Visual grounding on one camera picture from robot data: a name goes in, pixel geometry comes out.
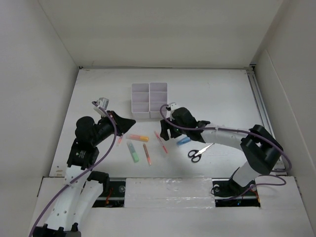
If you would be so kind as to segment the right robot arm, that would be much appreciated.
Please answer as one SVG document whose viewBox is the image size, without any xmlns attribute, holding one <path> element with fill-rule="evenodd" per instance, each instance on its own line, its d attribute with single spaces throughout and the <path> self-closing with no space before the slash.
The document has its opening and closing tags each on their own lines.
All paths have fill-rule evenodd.
<svg viewBox="0 0 316 237">
<path fill-rule="evenodd" d="M 196 120 L 185 107 L 175 103 L 160 107 L 161 132 L 165 141 L 186 135 L 192 141 L 219 144 L 238 149 L 244 153 L 246 162 L 239 167 L 223 185 L 211 190 L 217 197 L 233 200 L 243 196 L 257 184 L 257 177 L 269 176 L 280 157 L 286 157 L 282 146 L 261 125 L 249 130 L 217 126 L 206 120 Z"/>
</svg>

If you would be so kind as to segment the red pen clear cap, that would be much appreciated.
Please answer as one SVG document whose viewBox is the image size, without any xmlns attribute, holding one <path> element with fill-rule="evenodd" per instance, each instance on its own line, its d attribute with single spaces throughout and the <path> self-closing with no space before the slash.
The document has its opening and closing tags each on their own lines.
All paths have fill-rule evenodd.
<svg viewBox="0 0 316 237">
<path fill-rule="evenodd" d="M 154 135 L 155 135 L 155 138 L 157 139 L 158 141 L 158 150 L 159 150 L 159 153 L 164 157 L 164 158 L 167 158 L 168 157 L 168 151 L 167 151 L 167 148 L 165 146 L 165 144 L 163 143 L 162 139 L 160 138 L 160 136 L 158 135 L 158 133 L 156 131 L 154 131 Z"/>
</svg>

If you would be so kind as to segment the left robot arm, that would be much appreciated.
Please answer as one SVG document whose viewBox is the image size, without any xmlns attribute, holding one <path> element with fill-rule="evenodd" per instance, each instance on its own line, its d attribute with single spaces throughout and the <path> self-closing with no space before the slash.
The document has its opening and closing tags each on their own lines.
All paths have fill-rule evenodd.
<svg viewBox="0 0 316 237">
<path fill-rule="evenodd" d="M 94 170 L 100 162 L 97 146 L 110 136 L 125 134 L 136 121 L 122 118 L 114 111 L 102 110 L 101 114 L 98 122 L 88 116 L 76 122 L 76 138 L 67 160 L 64 186 L 41 212 L 44 214 L 52 207 L 42 226 L 36 220 L 31 237 L 80 237 L 83 221 L 97 198 L 111 191 L 109 175 Z"/>
</svg>

